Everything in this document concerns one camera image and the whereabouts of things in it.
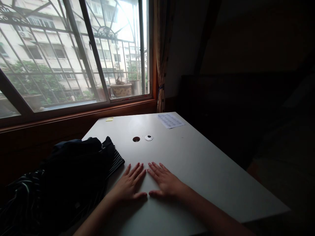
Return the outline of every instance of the curtain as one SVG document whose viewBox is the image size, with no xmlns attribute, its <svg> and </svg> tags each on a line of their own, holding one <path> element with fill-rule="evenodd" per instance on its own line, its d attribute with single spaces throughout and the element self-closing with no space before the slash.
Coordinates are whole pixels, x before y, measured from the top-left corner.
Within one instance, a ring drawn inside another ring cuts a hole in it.
<svg viewBox="0 0 315 236">
<path fill-rule="evenodd" d="M 154 1 L 155 48 L 157 56 L 158 96 L 157 112 L 165 112 L 164 83 L 172 36 L 175 0 Z"/>
</svg>

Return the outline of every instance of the paper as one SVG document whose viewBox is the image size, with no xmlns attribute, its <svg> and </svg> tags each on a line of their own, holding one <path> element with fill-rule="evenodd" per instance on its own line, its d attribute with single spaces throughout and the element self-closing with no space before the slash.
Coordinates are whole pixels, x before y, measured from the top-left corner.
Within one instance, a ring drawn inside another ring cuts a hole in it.
<svg viewBox="0 0 315 236">
<path fill-rule="evenodd" d="M 181 122 L 179 119 L 177 119 L 175 116 L 173 116 L 170 113 L 158 114 L 157 118 L 162 122 L 162 124 L 166 128 L 175 128 L 178 126 L 185 125 L 183 122 Z"/>
</svg>

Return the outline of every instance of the air conditioner unit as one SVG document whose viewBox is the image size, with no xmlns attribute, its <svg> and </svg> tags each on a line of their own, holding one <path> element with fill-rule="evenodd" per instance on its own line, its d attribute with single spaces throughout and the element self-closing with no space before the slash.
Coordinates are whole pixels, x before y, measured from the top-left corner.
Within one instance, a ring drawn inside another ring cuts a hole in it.
<svg viewBox="0 0 315 236">
<path fill-rule="evenodd" d="M 30 32 L 27 31 L 19 31 L 19 34 L 22 38 L 25 39 L 33 39 L 33 35 Z"/>
</svg>

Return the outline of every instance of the hand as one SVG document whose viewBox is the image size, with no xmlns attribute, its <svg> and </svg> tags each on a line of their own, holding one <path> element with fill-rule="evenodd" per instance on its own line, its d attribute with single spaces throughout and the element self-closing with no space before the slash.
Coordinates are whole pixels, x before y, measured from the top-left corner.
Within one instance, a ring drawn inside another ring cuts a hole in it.
<svg viewBox="0 0 315 236">
<path fill-rule="evenodd" d="M 162 163 L 159 167 L 156 163 L 149 163 L 148 173 L 153 177 L 161 190 L 152 190 L 152 197 L 178 197 L 188 186 L 173 175 Z"/>
<path fill-rule="evenodd" d="M 143 163 L 141 165 L 138 163 L 131 171 L 130 168 L 131 165 L 129 164 L 123 176 L 108 193 L 108 195 L 112 196 L 117 201 L 139 199 L 147 196 L 145 192 L 136 193 L 137 186 L 145 175 Z"/>
</svg>

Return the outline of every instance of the dark cloth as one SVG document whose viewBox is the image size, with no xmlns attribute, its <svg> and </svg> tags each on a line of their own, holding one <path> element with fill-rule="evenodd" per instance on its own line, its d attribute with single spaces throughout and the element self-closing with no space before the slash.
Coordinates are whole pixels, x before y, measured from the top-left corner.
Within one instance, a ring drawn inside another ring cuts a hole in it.
<svg viewBox="0 0 315 236">
<path fill-rule="evenodd" d="M 54 146 L 40 170 L 8 185 L 15 197 L 0 209 L 0 235 L 58 235 L 105 196 L 107 181 L 124 160 L 109 137 Z"/>
</svg>

